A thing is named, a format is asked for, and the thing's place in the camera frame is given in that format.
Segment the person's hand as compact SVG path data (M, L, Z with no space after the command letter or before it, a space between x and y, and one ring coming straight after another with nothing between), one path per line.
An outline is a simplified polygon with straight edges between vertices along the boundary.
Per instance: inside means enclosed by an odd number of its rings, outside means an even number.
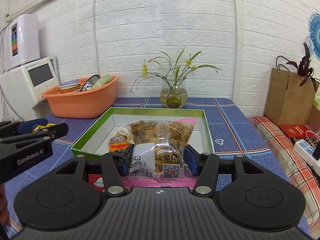
M10 213L8 210L8 201L5 195L4 184L0 185L0 221L2 225L11 226Z

